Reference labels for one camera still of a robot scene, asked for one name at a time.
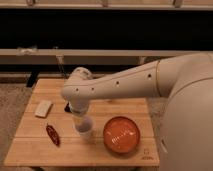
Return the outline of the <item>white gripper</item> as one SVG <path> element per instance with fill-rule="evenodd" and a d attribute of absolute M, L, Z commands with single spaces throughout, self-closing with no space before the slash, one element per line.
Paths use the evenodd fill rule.
<path fill-rule="evenodd" d="M 81 117 L 87 113 L 88 108 L 88 100 L 71 100 L 69 103 L 66 104 L 64 111 Z"/>

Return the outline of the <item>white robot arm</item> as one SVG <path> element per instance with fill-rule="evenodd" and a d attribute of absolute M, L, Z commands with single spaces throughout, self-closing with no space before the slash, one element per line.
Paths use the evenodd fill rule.
<path fill-rule="evenodd" d="M 159 171 L 213 171 L 213 53 L 161 59 L 98 79 L 79 67 L 61 95 L 77 115 L 92 99 L 166 97 Z"/>

